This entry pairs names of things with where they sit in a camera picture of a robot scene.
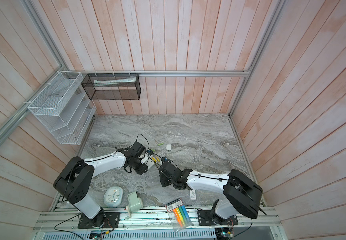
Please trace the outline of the white air conditioner remote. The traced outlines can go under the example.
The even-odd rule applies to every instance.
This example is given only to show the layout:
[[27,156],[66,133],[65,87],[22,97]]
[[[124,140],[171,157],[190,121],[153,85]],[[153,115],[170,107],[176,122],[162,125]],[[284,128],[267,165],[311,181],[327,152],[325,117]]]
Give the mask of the white air conditioner remote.
[[153,160],[151,160],[148,156],[146,156],[144,159],[144,164],[147,165],[148,169],[152,168],[155,166],[155,162]]

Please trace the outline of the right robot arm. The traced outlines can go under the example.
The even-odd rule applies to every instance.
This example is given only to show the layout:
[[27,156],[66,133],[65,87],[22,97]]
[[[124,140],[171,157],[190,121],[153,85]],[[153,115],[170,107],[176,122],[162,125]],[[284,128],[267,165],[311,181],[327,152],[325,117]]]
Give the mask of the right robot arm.
[[180,170],[166,160],[159,167],[163,187],[172,185],[177,190],[202,190],[225,196],[216,201],[214,215],[221,219],[240,213],[256,219],[260,210],[263,189],[239,170],[228,174],[207,174],[192,169]]

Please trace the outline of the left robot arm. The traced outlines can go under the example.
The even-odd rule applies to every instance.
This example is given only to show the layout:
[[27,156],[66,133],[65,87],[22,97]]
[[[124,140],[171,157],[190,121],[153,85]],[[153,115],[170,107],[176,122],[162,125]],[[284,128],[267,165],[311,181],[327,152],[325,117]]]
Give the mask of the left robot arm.
[[54,188],[84,217],[103,218],[103,208],[88,194],[92,179],[113,169],[143,175],[149,169],[147,161],[147,148],[139,142],[96,158],[73,157],[54,181]]

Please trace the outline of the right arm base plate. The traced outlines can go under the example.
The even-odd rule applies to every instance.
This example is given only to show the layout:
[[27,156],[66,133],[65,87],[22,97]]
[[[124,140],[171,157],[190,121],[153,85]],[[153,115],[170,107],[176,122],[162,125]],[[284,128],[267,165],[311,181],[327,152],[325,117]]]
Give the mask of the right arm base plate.
[[197,209],[198,222],[200,226],[236,226],[238,219],[234,216],[228,219],[222,219],[217,216],[212,210]]

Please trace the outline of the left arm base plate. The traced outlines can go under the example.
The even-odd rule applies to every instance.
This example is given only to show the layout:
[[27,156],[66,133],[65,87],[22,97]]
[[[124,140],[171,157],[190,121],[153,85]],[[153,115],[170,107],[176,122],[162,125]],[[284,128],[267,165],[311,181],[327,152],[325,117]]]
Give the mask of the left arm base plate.
[[81,214],[78,229],[115,229],[118,227],[119,221],[120,212],[99,212],[93,219],[89,219],[86,215]]

